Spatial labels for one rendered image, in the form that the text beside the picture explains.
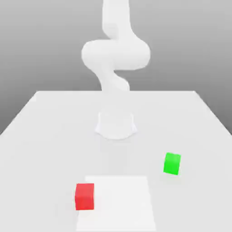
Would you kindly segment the small red cube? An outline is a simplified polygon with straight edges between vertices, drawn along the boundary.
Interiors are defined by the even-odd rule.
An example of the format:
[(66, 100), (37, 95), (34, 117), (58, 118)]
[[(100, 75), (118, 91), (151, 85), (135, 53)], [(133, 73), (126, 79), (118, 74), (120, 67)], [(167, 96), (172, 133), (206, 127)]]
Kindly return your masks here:
[(78, 183), (75, 190), (75, 208), (94, 210), (94, 183)]

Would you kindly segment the small green cube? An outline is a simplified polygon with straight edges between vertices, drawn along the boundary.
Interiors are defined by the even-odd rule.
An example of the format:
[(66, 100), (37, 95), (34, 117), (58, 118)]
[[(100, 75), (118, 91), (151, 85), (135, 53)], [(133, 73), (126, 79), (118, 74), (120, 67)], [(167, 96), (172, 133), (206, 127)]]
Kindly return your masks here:
[(181, 161), (181, 155), (174, 153), (166, 153), (164, 160), (164, 173), (178, 175), (179, 174), (179, 166)]

